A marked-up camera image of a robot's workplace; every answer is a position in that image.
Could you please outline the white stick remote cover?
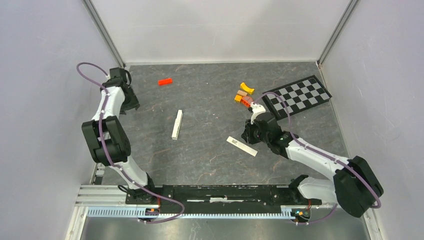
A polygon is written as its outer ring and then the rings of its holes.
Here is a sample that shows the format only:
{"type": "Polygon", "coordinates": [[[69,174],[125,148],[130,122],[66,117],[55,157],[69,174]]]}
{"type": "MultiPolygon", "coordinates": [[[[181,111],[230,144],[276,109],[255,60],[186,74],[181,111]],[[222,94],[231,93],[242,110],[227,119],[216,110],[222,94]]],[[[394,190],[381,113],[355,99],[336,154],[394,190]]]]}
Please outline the white stick remote cover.
{"type": "Polygon", "coordinates": [[[251,147],[249,147],[248,145],[240,142],[239,140],[229,136],[226,141],[230,144],[232,144],[233,146],[237,147],[238,149],[248,153],[249,155],[255,157],[257,155],[257,151],[251,147]]]}

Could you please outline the white and black stick remote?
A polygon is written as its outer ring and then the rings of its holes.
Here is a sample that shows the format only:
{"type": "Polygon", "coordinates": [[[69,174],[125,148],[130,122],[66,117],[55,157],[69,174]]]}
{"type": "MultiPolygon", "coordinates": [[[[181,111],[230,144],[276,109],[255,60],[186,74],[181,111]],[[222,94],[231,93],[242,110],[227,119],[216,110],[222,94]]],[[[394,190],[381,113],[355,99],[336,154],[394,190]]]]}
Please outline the white and black stick remote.
{"type": "Polygon", "coordinates": [[[172,129],[172,134],[171,134],[172,140],[178,139],[180,128],[181,128],[181,123],[182,123],[182,118],[183,118],[183,111],[181,109],[179,109],[177,111],[177,115],[176,115],[176,118],[175,118],[175,121],[174,121],[174,126],[173,126],[173,129],[172,129]]]}

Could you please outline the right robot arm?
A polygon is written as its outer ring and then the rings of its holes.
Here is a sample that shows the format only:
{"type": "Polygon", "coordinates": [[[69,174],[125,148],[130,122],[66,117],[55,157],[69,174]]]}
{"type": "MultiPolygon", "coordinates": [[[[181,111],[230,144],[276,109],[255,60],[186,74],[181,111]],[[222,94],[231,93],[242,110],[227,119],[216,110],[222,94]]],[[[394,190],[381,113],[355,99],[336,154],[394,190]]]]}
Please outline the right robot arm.
{"type": "Polygon", "coordinates": [[[263,143],[271,152],[314,169],[325,179],[307,174],[295,179],[289,199],[302,204],[307,199],[339,205],[353,217],[381,207],[384,188],[368,162],[360,156],[343,157],[309,144],[298,135],[282,130],[270,112],[244,122],[241,138],[248,144],[263,143]]]}

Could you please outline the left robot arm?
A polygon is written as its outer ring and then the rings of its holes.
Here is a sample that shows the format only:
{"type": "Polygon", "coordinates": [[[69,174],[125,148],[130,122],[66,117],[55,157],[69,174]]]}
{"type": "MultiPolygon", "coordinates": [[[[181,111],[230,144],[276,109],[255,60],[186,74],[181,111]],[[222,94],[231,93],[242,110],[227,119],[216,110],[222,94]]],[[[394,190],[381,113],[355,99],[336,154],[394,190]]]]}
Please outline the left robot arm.
{"type": "Polygon", "coordinates": [[[99,85],[101,100],[90,121],[81,130],[92,159],[115,170],[127,183],[118,189],[127,195],[127,202],[152,204],[157,190],[151,177],[132,158],[131,144],[119,116],[138,109],[140,104],[131,87],[128,70],[115,67],[106,75],[106,82],[99,85]]]}

